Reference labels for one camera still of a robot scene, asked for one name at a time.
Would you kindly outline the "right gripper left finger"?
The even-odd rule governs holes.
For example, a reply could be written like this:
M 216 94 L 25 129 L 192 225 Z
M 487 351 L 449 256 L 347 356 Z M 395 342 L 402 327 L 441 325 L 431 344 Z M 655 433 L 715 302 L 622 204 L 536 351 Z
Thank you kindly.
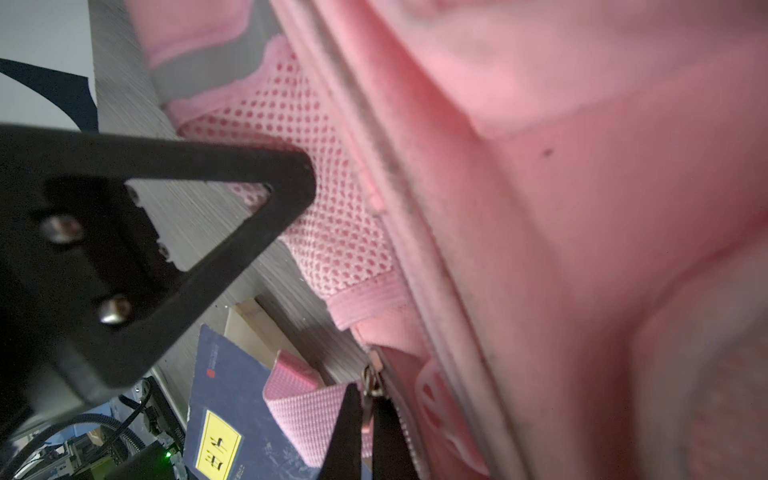
M 360 480 L 363 409 L 358 387 L 349 384 L 318 480 Z

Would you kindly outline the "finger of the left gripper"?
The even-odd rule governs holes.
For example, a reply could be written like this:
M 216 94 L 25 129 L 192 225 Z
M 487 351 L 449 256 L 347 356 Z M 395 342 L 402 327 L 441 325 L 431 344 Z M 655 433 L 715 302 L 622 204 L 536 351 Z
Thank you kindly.
M 187 271 L 161 255 L 131 180 L 244 182 L 266 202 Z M 118 390 L 135 382 L 313 202 L 298 151 L 5 125 L 1 382 Z

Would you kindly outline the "pink student backpack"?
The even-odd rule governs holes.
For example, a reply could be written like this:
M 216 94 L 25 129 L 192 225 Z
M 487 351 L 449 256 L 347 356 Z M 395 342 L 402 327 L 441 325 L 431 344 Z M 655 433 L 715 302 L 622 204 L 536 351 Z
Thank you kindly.
M 418 479 L 767 475 L 763 1 L 127 5 L 176 133 L 300 150 L 283 234 Z

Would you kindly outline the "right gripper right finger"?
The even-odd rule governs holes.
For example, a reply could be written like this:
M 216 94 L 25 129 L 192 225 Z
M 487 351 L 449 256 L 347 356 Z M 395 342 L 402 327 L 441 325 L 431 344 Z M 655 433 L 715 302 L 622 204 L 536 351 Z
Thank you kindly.
M 374 401 L 373 480 L 417 480 L 397 411 L 389 399 Z

